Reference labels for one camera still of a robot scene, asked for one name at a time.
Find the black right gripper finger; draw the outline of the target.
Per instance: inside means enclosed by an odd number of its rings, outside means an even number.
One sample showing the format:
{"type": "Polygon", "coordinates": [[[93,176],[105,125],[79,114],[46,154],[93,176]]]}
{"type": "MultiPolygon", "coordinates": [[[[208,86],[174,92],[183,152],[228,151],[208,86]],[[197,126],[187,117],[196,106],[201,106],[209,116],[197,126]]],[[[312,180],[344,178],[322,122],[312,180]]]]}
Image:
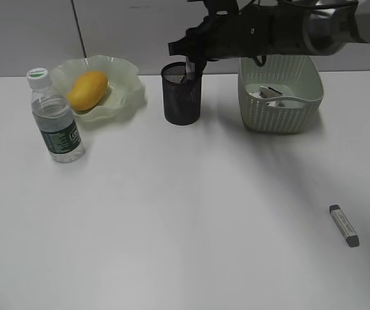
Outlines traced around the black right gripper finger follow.
{"type": "Polygon", "coordinates": [[[203,75],[203,71],[207,65],[207,60],[201,57],[194,58],[194,75],[196,78],[200,78],[203,75]]]}

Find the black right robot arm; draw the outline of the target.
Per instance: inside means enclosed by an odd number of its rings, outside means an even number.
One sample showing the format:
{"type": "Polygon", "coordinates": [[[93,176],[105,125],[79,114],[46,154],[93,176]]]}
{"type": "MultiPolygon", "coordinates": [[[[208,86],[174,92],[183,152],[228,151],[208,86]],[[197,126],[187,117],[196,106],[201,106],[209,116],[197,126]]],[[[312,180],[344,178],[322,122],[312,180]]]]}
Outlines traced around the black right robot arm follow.
{"type": "Polygon", "coordinates": [[[200,76],[208,61],[270,55],[330,56],[347,43],[370,44],[370,1],[204,1],[201,24],[169,43],[169,54],[185,56],[200,76]]]}

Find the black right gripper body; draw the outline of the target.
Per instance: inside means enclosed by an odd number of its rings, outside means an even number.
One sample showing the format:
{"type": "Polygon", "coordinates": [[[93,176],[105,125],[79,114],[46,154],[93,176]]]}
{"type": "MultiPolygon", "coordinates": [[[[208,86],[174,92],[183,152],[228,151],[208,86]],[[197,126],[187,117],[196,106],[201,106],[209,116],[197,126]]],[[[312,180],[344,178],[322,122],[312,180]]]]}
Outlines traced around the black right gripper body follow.
{"type": "Polygon", "coordinates": [[[170,56],[191,61],[219,61],[246,56],[242,38],[242,12],[237,1],[204,1],[208,15],[185,36],[168,43],[170,56]]]}

